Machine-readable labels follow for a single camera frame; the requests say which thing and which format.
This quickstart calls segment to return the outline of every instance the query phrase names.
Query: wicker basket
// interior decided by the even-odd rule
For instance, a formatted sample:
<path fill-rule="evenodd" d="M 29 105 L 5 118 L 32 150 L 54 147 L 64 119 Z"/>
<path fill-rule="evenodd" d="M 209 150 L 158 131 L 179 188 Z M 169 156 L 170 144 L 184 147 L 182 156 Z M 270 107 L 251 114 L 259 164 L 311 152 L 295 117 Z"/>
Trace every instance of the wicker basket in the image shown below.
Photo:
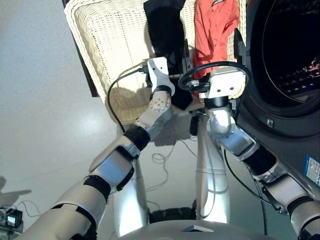
<path fill-rule="evenodd" d="M 106 106 L 111 83 L 155 56 L 143 3 L 145 0 L 71 0 L 65 8 L 67 22 L 89 70 L 96 89 Z M 238 0 L 239 30 L 246 40 L 246 1 Z M 186 0 L 180 18 L 189 51 L 195 53 L 195 0 Z M 227 58 L 234 61 L 234 35 L 230 35 Z M 146 75 L 136 73 L 113 87 L 110 103 L 120 121 L 131 124 L 144 112 L 150 101 L 151 90 L 146 88 Z M 199 99 L 185 111 L 203 107 Z M 173 107 L 173 112 L 184 112 Z"/>

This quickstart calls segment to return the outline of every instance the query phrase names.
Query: orange shirt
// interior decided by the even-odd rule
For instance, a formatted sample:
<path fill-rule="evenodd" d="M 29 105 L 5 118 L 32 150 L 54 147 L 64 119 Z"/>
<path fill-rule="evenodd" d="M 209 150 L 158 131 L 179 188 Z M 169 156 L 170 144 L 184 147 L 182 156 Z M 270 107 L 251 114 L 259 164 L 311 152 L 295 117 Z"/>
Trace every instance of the orange shirt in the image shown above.
<path fill-rule="evenodd" d="M 237 0 L 197 0 L 194 22 L 194 65 L 226 61 L 228 37 L 239 22 Z M 202 78 L 211 70 L 201 70 L 194 78 Z"/>

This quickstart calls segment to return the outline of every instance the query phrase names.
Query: gray floor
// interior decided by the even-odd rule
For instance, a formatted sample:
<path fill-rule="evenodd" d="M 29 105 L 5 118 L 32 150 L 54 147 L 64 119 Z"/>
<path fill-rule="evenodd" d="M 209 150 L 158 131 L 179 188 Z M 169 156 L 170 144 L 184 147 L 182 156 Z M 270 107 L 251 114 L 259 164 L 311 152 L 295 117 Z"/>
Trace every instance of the gray floor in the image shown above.
<path fill-rule="evenodd" d="M 116 125 L 101 100 L 90 95 L 61 1 L 0 1 L 0 205 L 32 200 L 43 213 L 86 174 L 92 159 L 115 136 Z M 197 151 L 196 142 L 186 142 Z M 170 149 L 150 144 L 141 155 L 147 187 L 165 178 L 162 166 L 151 161 L 152 154 L 165 155 Z M 148 200 L 162 209 L 191 206 L 196 158 L 178 142 L 166 166 L 168 182 L 148 193 Z M 233 167 L 254 188 L 247 170 L 238 163 Z M 231 176 L 229 184 L 231 223 L 262 233 L 259 201 Z M 31 192 L 4 197 L 20 190 Z M 37 213 L 31 203 L 27 207 L 30 214 Z M 19 209 L 27 229 L 36 217 L 28 217 L 22 205 Z M 267 216 L 270 236 L 296 238 L 287 216 L 270 207 Z M 113 230 L 109 204 L 99 239 L 109 239 Z"/>

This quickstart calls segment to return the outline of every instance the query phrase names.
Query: washing machine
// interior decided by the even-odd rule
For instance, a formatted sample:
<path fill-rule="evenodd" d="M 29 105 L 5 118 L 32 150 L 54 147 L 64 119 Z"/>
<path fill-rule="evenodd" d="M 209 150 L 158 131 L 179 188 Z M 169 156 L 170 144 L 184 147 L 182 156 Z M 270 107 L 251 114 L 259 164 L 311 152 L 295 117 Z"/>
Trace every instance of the washing machine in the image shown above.
<path fill-rule="evenodd" d="M 320 190 L 320 1 L 251 0 L 238 124 Z"/>

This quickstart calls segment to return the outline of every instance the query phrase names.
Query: robot forearm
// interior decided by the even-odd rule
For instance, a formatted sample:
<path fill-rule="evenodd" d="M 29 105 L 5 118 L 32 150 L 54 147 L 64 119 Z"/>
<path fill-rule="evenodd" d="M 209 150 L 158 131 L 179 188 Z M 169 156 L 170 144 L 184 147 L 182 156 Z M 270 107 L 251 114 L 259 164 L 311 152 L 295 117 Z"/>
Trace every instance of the robot forearm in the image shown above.
<path fill-rule="evenodd" d="M 215 84 L 219 85 L 219 77 L 223 75 L 225 80 L 231 73 L 227 67 L 218 73 L 211 72 L 211 86 L 204 100 L 205 113 L 209 116 L 206 130 L 212 139 L 219 141 L 246 165 L 252 176 L 263 184 L 263 191 L 272 206 L 281 214 L 290 214 L 297 235 L 301 240 L 308 240 L 320 233 L 320 202 L 313 199 L 312 193 L 302 187 L 302 182 L 280 159 L 236 125 L 231 117 L 229 90 L 214 91 Z"/>
<path fill-rule="evenodd" d="M 148 61 L 153 98 L 148 109 L 122 136 L 100 153 L 89 174 L 71 187 L 19 240 L 81 240 L 95 233 L 109 195 L 120 191 L 134 173 L 132 161 L 162 130 L 172 116 L 174 85 L 164 57 Z"/>

